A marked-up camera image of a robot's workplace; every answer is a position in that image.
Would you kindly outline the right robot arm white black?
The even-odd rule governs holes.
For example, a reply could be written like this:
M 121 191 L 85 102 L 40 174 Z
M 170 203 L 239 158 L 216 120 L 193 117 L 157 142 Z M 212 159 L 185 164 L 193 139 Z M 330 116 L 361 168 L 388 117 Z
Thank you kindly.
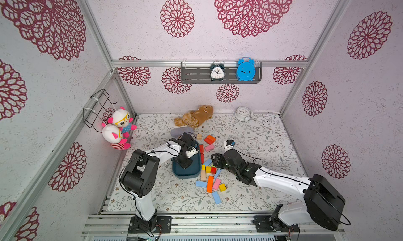
M 269 219 L 271 228 L 280 231 L 303 223 L 316 223 L 336 231 L 344 217 L 345 199 L 324 177 L 296 177 L 279 173 L 261 166 L 256 162 L 243 159 L 243 153 L 234 148 L 234 142 L 227 140 L 225 152 L 211 155 L 215 167 L 234 174 L 236 179 L 246 185 L 267 187 L 290 195 L 298 202 L 279 204 Z

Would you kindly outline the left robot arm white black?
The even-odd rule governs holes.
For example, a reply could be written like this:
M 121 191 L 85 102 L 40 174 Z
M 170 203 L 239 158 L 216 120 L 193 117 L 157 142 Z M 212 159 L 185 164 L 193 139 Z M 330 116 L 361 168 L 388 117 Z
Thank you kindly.
M 167 161 L 172 161 L 177 169 L 190 169 L 193 174 L 189 174 L 189 177 L 197 176 L 201 170 L 201 162 L 199 143 L 195 135 L 185 132 L 156 149 L 135 150 L 119 176 L 120 186 L 134 199 L 137 216 L 148 224 L 156 222 L 157 211 L 150 193 L 160 164 Z

